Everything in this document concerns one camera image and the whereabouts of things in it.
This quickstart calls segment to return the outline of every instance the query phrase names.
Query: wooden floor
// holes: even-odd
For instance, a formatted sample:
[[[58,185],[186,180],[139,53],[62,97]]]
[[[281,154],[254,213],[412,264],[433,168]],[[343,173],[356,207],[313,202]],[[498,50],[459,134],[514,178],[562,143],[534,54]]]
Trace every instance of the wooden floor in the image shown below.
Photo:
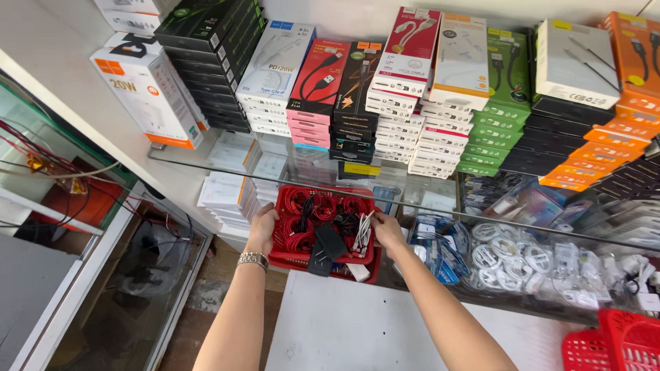
[[[160,363],[160,371],[192,370],[197,353],[232,281],[240,253],[218,237],[214,237],[212,246],[217,255],[205,258],[202,262],[195,286]],[[272,270],[266,275],[260,370],[265,368],[268,359],[286,278],[286,274]]]

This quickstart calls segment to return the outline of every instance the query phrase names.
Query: person's right hand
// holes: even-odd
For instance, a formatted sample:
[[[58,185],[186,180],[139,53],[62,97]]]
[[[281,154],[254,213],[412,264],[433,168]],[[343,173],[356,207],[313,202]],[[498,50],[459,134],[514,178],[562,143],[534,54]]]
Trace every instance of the person's right hand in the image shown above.
[[[374,213],[371,225],[376,232],[376,240],[387,250],[387,256],[394,259],[401,249],[407,249],[408,244],[401,232],[397,219],[383,213]]]

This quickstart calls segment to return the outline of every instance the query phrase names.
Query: red plastic basket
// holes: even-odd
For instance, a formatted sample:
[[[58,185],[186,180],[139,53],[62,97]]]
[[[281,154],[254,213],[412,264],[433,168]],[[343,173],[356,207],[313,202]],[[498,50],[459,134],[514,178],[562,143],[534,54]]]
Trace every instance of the red plastic basket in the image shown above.
[[[367,270],[369,270],[369,273],[371,273],[371,275],[369,276],[369,278],[362,281],[362,283],[366,283],[369,285],[373,285],[374,283],[376,283],[376,280],[378,279],[378,271],[380,270],[380,255],[381,255],[381,248],[375,247],[373,260],[371,260],[371,263],[365,265],[365,267],[367,268]],[[297,271],[307,271],[307,261],[305,260],[278,259],[276,257],[270,257],[269,261],[270,264],[274,265],[275,267],[280,267],[284,269],[295,269]],[[330,277],[337,277],[341,279],[355,281],[355,278],[353,278],[353,276],[350,274],[343,275],[340,273],[330,272]]]
[[[614,309],[598,311],[600,329],[570,333],[562,343],[566,371],[659,371],[660,321]]]
[[[278,221],[275,224],[275,229],[273,230],[273,249],[271,250],[271,253],[268,255],[269,259],[272,258],[297,259],[297,260],[310,259],[311,254],[305,252],[300,252],[300,253],[289,252],[284,246],[284,243],[286,242],[286,237],[282,232],[281,222],[286,220],[287,217],[293,216],[293,214],[287,213],[286,209],[283,206],[284,205],[283,198],[285,195],[289,193],[291,189],[298,189],[298,188],[302,188],[302,187],[298,187],[295,185],[283,185],[282,187],[280,187],[279,193],[277,195],[277,205],[275,206],[275,209],[277,210],[277,214],[280,216],[280,221]],[[322,191],[320,189],[312,189],[312,188],[304,188],[304,189],[308,190],[312,195],[320,193],[322,195],[334,197],[335,199],[341,199],[342,197],[349,197],[342,193],[333,193],[330,191]],[[371,191],[368,191],[367,189],[343,188],[343,187],[333,187],[333,189],[336,189],[337,191],[353,193],[357,195],[357,198],[359,198],[360,195],[364,195],[368,197],[374,196],[374,194]],[[370,213],[372,210],[374,210],[374,200],[364,199],[364,198],[359,198],[359,200],[364,204],[367,213]],[[321,224],[321,222],[315,219],[312,219],[312,223],[314,224],[314,226]],[[344,254],[339,259],[337,259],[335,263],[353,263],[353,264],[367,265],[373,259],[374,259],[374,231],[372,229],[371,236],[369,237],[369,244],[367,245],[367,251],[364,254],[364,257],[352,257],[350,253],[347,253]]]

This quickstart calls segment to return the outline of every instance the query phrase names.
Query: hand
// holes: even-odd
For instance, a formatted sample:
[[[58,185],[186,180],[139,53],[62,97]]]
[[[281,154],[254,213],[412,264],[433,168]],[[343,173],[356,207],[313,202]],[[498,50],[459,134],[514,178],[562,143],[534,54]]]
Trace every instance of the hand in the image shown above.
[[[376,232],[376,240],[387,249],[387,256],[390,259],[394,259],[396,253],[401,249],[408,248],[397,219],[383,213],[374,213],[371,225]]]
[[[249,237],[245,252],[260,252],[264,255],[273,249],[273,229],[275,221],[280,220],[273,203],[269,203],[259,210],[250,223]]]

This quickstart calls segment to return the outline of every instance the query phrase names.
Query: yellow label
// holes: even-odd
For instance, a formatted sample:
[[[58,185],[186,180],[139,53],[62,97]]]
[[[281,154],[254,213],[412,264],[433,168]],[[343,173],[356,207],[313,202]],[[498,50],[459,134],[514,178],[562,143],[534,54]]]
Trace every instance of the yellow label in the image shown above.
[[[644,85],[644,79],[639,77],[639,76],[630,75],[630,76],[628,76],[628,81],[630,81],[631,83],[633,83],[637,86]]]
[[[636,15],[629,15],[624,13],[619,13],[619,18],[629,20],[630,22],[638,22],[646,25],[646,19],[642,17],[637,17]]]
[[[344,171],[352,172],[353,174],[373,176],[378,176],[378,174],[380,174],[380,168],[377,166],[370,166],[365,164],[349,164],[348,162],[344,163]]]
[[[565,20],[558,20],[558,19],[553,19],[552,20],[552,27],[559,28],[560,30],[566,30],[570,31],[571,30],[571,22],[566,22]]]

